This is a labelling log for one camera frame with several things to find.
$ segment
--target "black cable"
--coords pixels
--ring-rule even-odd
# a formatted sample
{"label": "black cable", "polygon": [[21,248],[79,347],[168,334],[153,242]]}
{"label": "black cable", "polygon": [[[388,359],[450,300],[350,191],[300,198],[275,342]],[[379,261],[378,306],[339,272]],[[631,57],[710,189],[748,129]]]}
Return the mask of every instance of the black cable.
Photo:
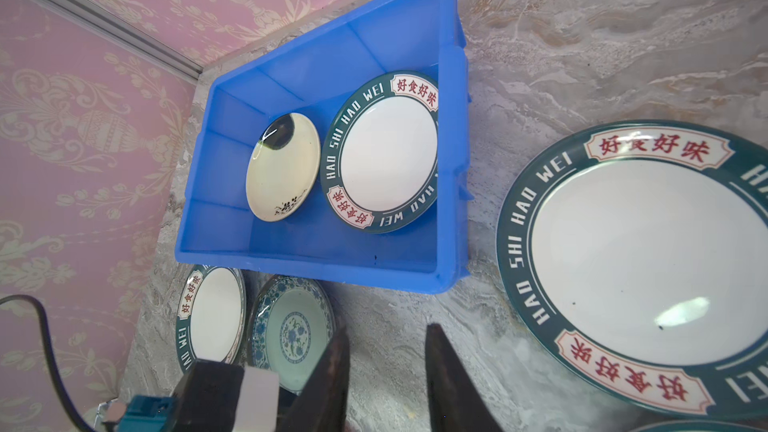
{"label": "black cable", "polygon": [[72,424],[80,429],[81,432],[96,432],[91,429],[90,426],[80,417],[78,410],[74,408],[72,400],[67,394],[67,390],[64,389],[64,382],[62,382],[62,376],[58,372],[58,366],[56,365],[56,357],[53,355],[53,345],[51,344],[51,331],[48,330],[48,316],[45,314],[43,304],[39,300],[31,295],[9,295],[4,298],[0,298],[0,305],[10,301],[25,301],[32,304],[34,311],[38,313],[38,322],[40,323],[40,335],[43,340],[43,354],[45,355],[45,364],[48,366],[48,373],[51,375],[51,382],[53,382],[53,389],[56,390],[58,401],[62,404],[64,412],[67,417],[72,421]]}

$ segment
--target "blue bin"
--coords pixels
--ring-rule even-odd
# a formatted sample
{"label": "blue bin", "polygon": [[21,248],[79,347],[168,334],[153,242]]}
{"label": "blue bin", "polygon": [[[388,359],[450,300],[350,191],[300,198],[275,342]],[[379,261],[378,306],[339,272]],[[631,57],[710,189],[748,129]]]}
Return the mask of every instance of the blue bin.
{"label": "blue bin", "polygon": [[[409,292],[449,289],[468,274],[465,44],[456,0],[373,0],[220,77],[197,138],[176,259]],[[404,228],[368,234],[339,220],[318,177],[293,215],[256,218],[245,176],[264,129],[299,112],[324,138],[360,85],[396,70],[438,80],[437,203]]]}

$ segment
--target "gray marble surface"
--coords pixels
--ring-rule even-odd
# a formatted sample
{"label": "gray marble surface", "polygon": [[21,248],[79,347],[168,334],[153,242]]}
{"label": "gray marble surface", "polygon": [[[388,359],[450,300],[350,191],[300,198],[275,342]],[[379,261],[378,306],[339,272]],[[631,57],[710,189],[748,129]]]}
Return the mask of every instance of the gray marble surface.
{"label": "gray marble surface", "polygon": [[[174,309],[191,265],[176,263],[173,248],[210,84],[361,2],[204,72],[122,379],[123,398],[167,394],[180,378]],[[360,431],[429,429],[423,342],[431,322],[442,324],[509,432],[622,432],[661,420],[577,378],[526,329],[496,266],[498,210],[528,161],[558,139],[602,122],[685,120],[768,145],[768,0],[458,0],[458,10],[474,99],[472,276],[435,296],[324,284],[350,333],[350,425]],[[266,276],[250,278],[256,290]]]}

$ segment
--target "white plate with green rim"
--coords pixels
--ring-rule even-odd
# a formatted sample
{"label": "white plate with green rim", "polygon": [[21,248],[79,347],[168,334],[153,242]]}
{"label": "white plate with green rim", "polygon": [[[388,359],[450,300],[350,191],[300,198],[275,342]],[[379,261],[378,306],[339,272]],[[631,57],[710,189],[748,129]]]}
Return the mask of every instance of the white plate with green rim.
{"label": "white plate with green rim", "polygon": [[249,362],[300,394],[336,330],[331,304],[312,279],[275,275],[262,288],[248,327]]}
{"label": "white plate with green rim", "polygon": [[245,322],[243,274],[236,268],[195,265],[184,283],[176,317],[176,355],[186,372],[196,359],[231,364]]}
{"label": "white plate with green rim", "polygon": [[266,128],[248,162],[248,206],[265,222],[293,214],[304,202],[320,166],[320,137],[302,114],[277,118]]}
{"label": "white plate with green rim", "polygon": [[768,151],[638,120],[535,158],[498,220],[507,295],[557,360],[668,414],[768,414]]}
{"label": "white plate with green rim", "polygon": [[634,429],[631,432],[761,432],[760,429],[745,425],[727,424],[702,420],[679,420],[663,422]]}
{"label": "white plate with green rim", "polygon": [[344,223],[380,234],[437,199],[437,83],[418,72],[370,80],[344,103],[322,145],[320,183]]}

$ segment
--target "gray metal strip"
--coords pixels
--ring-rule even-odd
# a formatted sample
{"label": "gray metal strip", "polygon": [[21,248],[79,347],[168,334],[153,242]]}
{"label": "gray metal strip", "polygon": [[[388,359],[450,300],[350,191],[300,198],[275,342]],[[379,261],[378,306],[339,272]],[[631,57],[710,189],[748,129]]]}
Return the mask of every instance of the gray metal strip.
{"label": "gray metal strip", "polygon": [[116,17],[90,0],[36,0],[51,7],[60,14],[84,24],[102,36],[111,38],[120,45],[149,56],[160,65],[180,74],[183,78],[197,81],[203,67],[181,55],[131,24]]}

